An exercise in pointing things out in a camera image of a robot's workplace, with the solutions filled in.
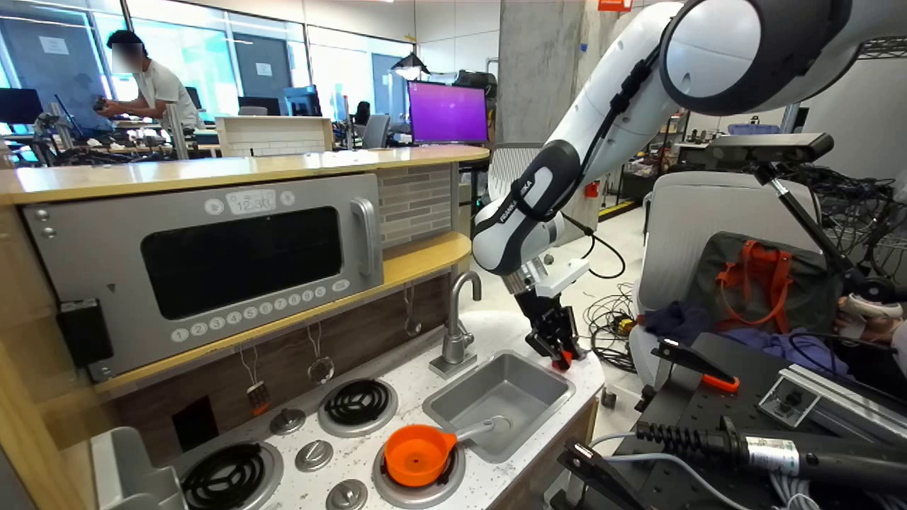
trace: stainless steel sink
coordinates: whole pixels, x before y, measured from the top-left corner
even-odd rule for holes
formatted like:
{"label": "stainless steel sink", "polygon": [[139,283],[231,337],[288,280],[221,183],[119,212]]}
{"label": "stainless steel sink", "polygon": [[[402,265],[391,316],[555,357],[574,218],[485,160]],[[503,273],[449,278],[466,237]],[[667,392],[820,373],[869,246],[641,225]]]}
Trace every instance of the stainless steel sink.
{"label": "stainless steel sink", "polygon": [[516,356],[500,356],[473,374],[425,401],[425,415],[449,431],[470,431],[489,421],[504,424],[470,435],[485,462],[504,462],[570,398],[570,384]]}

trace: man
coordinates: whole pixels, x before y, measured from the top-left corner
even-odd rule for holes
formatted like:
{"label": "man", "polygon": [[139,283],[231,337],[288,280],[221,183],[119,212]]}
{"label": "man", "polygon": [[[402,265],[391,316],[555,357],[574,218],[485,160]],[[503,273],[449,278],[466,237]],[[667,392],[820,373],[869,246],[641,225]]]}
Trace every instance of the man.
{"label": "man", "polygon": [[154,116],[167,127],[176,156],[187,160],[184,132],[198,127],[198,112],[180,76],[154,64],[135,31],[115,31],[108,48],[135,71],[139,98],[135,102],[103,102],[103,113]]}

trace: orange bowl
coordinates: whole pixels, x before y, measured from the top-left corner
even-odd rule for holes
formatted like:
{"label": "orange bowl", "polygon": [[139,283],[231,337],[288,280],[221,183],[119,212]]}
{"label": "orange bowl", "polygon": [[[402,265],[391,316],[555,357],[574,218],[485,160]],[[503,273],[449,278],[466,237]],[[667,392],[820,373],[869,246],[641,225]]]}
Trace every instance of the orange bowl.
{"label": "orange bowl", "polygon": [[435,484],[451,465],[456,436],[435,426],[398,429],[387,442],[388,477],[412,492]]}

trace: white robotic arm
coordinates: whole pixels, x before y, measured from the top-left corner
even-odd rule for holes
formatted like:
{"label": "white robotic arm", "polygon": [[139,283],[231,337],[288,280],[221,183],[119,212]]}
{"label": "white robotic arm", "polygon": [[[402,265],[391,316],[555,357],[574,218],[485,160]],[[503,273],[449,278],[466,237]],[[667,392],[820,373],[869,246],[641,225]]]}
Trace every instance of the white robotic arm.
{"label": "white robotic arm", "polygon": [[636,14],[476,225],[473,258],[509,280],[537,351],[563,370],[580,357],[574,316],[560,295],[540,295],[537,266],[584,183],[618,173],[677,106],[723,116],[802,102],[836,82],[866,41],[896,35],[907,35],[907,0],[687,0]]}

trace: computer monitor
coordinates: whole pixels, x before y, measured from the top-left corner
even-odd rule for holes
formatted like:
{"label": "computer monitor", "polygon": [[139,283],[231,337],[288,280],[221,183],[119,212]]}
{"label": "computer monitor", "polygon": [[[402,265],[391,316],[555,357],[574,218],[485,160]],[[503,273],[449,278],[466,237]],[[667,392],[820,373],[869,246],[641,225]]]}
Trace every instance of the computer monitor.
{"label": "computer monitor", "polygon": [[44,113],[35,88],[0,88],[0,122],[6,125],[35,125]]}
{"label": "computer monitor", "polygon": [[239,98],[239,113],[281,116],[281,102],[276,98]]}
{"label": "computer monitor", "polygon": [[317,85],[288,88],[281,112],[283,112],[283,116],[320,116]]}
{"label": "computer monitor", "polygon": [[191,95],[191,99],[193,99],[196,112],[203,112],[203,113],[205,113],[205,108],[203,108],[203,98],[198,98],[198,88],[187,88],[187,95]]}
{"label": "computer monitor", "polygon": [[485,91],[435,82],[408,85],[412,127],[417,146],[485,146]]}

